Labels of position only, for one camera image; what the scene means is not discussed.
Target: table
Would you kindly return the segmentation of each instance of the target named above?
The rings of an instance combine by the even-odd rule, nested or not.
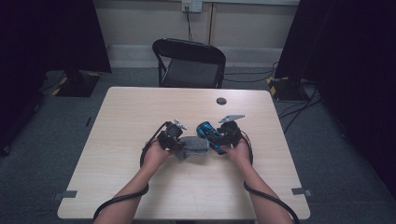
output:
[[[217,104],[223,97],[226,105]],[[165,121],[178,119],[196,136],[196,127],[209,121],[215,128],[227,115],[237,121],[253,146],[254,167],[282,201],[307,219],[301,183],[267,91],[113,87],[106,94],[87,143],[63,198],[60,218],[92,218],[138,171],[141,149]],[[171,157],[149,182],[136,219],[225,220],[255,219],[243,179],[226,155],[210,150],[180,162]]]

